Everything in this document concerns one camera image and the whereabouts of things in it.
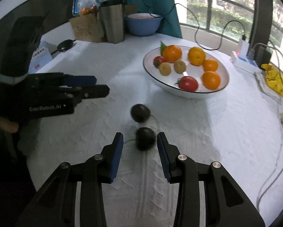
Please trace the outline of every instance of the window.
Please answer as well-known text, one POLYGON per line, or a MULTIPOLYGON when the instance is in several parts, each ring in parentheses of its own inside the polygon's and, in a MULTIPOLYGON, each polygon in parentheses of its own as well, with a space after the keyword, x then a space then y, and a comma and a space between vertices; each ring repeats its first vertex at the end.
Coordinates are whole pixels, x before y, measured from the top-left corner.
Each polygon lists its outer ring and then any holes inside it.
MULTIPOLYGON (((224 26, 230 20, 239 20, 244 24, 249 38, 254 14, 254 0, 175 0, 187 6, 197 17, 200 27, 210 32, 221 34, 224 26)), ((193 15, 185 8, 177 7, 179 22, 197 26, 193 15)), ((231 23, 225 30, 225 35, 239 41, 243 28, 239 23, 231 23)))
MULTIPOLYGON (((280 0, 273 0, 273 21, 270 33, 270 41, 283 54, 283 4, 280 0)), ((283 57, 278 53, 280 69, 283 71, 283 57)), ((278 66, 276 52, 273 51, 271 62, 278 66)))

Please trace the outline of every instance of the clear plastic bag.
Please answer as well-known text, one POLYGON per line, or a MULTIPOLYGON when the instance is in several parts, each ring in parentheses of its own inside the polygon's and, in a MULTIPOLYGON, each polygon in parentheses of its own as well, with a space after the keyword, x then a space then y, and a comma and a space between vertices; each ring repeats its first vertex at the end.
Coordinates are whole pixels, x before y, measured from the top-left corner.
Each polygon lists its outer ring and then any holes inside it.
POLYGON ((91 12, 94 10, 94 6, 96 7, 95 10, 99 7, 99 4, 96 2, 96 0, 78 0, 77 2, 77 10, 79 15, 86 15, 84 13, 86 9, 92 9, 91 12))

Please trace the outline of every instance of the red tomato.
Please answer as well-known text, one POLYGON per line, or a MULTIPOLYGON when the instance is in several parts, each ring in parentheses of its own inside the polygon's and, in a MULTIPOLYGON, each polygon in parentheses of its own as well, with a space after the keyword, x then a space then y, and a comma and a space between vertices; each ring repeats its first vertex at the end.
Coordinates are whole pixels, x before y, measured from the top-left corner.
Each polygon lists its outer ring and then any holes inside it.
POLYGON ((157 57, 155 57, 154 60, 153 60, 153 65, 154 65, 156 68, 158 68, 159 65, 160 65, 161 63, 163 63, 163 62, 166 62, 165 59, 164 59, 164 57, 162 57, 162 56, 157 56, 157 57))
POLYGON ((198 88, 198 83, 196 79, 190 76, 182 77, 177 84, 180 89, 190 92, 195 92, 198 88))

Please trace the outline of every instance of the white power strip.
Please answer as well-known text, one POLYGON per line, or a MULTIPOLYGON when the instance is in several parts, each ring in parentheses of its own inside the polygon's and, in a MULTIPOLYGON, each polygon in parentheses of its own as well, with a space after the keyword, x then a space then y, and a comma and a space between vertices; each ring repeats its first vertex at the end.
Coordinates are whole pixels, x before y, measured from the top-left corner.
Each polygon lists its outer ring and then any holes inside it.
POLYGON ((249 73, 255 74, 262 72, 254 60, 239 57, 234 51, 232 51, 231 59, 234 66, 244 69, 249 73))

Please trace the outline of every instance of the green hedge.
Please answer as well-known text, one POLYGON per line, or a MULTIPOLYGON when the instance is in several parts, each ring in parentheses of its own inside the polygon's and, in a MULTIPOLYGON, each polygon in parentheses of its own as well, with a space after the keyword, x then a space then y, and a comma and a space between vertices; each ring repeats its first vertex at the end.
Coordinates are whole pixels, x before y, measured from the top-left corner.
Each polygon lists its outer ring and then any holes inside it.
MULTIPOLYGON (((207 12, 208 6, 203 3, 188 3, 188 8, 195 14, 198 21, 201 24, 207 22, 207 12)), ((187 19, 189 22, 193 21, 192 25, 197 25, 195 18, 193 15, 188 11, 187 19)), ((247 37, 250 37, 250 32, 252 28, 253 21, 247 19, 237 13, 225 11, 219 8, 212 8, 212 17, 211 17, 211 30, 217 31, 219 33, 222 32, 224 26, 231 20, 238 20, 240 21, 247 31, 247 37)), ((239 40, 244 33, 242 26, 239 23, 230 23, 226 30, 225 34, 230 36, 236 40, 239 40)), ((276 28, 272 27, 271 30, 271 40, 278 46, 280 46, 282 33, 277 30, 276 28)))

